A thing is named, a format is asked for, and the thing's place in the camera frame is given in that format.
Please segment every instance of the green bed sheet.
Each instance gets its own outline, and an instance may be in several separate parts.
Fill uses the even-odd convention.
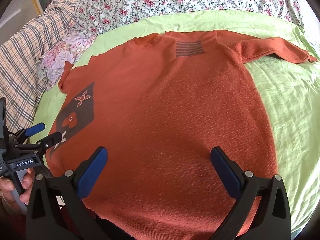
[[[165,31],[191,32],[224,29],[260,38],[282,37],[313,56],[318,55],[296,25],[251,12],[215,10],[156,16],[119,27],[96,38],[74,67],[86,65],[92,55],[104,53],[134,37]],[[320,186],[320,64],[292,64],[274,57],[247,63],[267,109],[276,143],[279,173],[287,190],[292,231],[303,228],[319,201]],[[57,85],[46,92],[34,123],[48,135],[65,100]]]

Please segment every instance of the sweater sleeve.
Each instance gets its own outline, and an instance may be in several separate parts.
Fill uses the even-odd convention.
[[[243,63],[251,62],[270,54],[276,54],[280,58],[295,64],[303,63],[307,60],[310,62],[317,61],[306,50],[300,49],[285,39],[274,37],[267,39],[252,38],[227,45],[241,57]]]

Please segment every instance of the silver bolt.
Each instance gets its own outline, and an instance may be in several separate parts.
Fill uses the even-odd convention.
[[[281,181],[282,178],[281,178],[281,176],[279,174],[276,174],[275,175],[275,179]]]
[[[42,174],[39,174],[36,176],[36,180],[41,180],[43,178],[43,175]]]
[[[73,171],[72,171],[72,170],[67,170],[67,171],[64,173],[64,176],[70,177],[70,176],[72,176],[72,174],[73,174]]]
[[[252,171],[246,171],[244,174],[249,178],[253,177],[253,172]]]

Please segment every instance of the plaid blanket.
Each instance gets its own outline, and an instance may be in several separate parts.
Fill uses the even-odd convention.
[[[46,88],[46,82],[38,78],[35,64],[69,33],[77,1],[53,0],[43,14],[0,46],[0,97],[6,97],[9,131],[32,125]]]

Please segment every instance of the floral fabric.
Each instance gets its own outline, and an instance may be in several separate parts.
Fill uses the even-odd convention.
[[[95,41],[95,35],[71,31],[46,53],[36,68],[41,80],[47,81],[50,90],[61,77],[65,62],[75,63]]]
[[[79,0],[75,21],[78,30],[101,34],[150,16],[213,9],[262,13],[303,27],[297,0]]]

